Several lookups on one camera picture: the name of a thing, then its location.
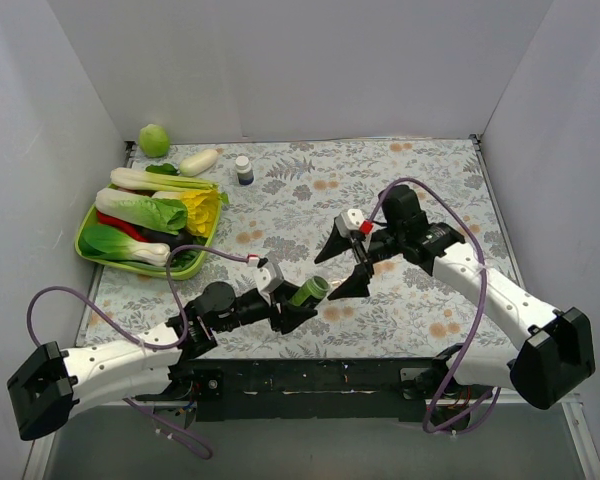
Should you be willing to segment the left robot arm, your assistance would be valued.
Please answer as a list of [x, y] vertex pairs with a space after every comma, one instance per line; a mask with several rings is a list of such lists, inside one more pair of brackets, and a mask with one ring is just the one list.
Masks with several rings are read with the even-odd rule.
[[291, 304], [297, 290], [283, 282], [274, 293], [251, 289], [237, 295], [231, 285], [213, 282], [183, 315], [135, 338], [90, 348], [37, 346], [7, 382], [20, 438], [42, 438], [79, 413], [124, 398], [185, 398], [202, 383], [192, 362], [216, 347], [215, 333], [266, 320], [287, 334], [316, 316], [316, 300]]

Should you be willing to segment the green pill bottle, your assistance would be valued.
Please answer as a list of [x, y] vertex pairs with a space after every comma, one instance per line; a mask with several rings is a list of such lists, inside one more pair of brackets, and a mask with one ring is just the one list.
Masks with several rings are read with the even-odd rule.
[[327, 296], [329, 289], [324, 278], [312, 276], [294, 293], [289, 303], [295, 307], [314, 308]]

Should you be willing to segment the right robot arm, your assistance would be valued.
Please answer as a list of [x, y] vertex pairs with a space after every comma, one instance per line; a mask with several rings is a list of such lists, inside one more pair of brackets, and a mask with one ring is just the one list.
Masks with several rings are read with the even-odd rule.
[[315, 261], [350, 250], [356, 265], [330, 299], [369, 296], [375, 264], [402, 256], [474, 304], [478, 316], [494, 322], [514, 347], [500, 356], [481, 351], [471, 341], [449, 347], [411, 380], [415, 395], [451, 398], [467, 386], [479, 385], [514, 390], [530, 405], [546, 410], [594, 374], [591, 324], [579, 309], [560, 310], [488, 268], [481, 250], [460, 232], [428, 220], [407, 185], [381, 192], [375, 210], [385, 219], [380, 229], [358, 209], [335, 218]]

